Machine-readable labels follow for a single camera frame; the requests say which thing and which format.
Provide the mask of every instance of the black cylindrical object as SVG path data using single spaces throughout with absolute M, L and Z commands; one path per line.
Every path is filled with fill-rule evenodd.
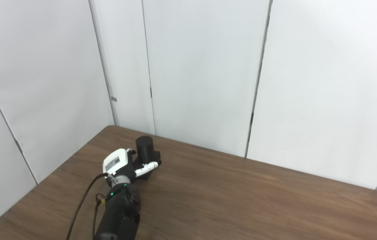
M 139 137 L 136 140 L 136 150 L 138 152 L 139 164 L 148 164 L 155 161 L 153 139 L 151 137 Z

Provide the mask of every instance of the wooden table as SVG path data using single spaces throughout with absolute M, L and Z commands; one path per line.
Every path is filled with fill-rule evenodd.
M 141 132 L 109 126 L 0 218 L 0 240 L 63 240 L 103 159 Z M 141 195 L 138 240 L 377 240 L 377 191 L 153 136 L 163 164 Z M 72 239 L 89 240 L 97 182 Z M 98 221 L 102 216 L 100 207 Z

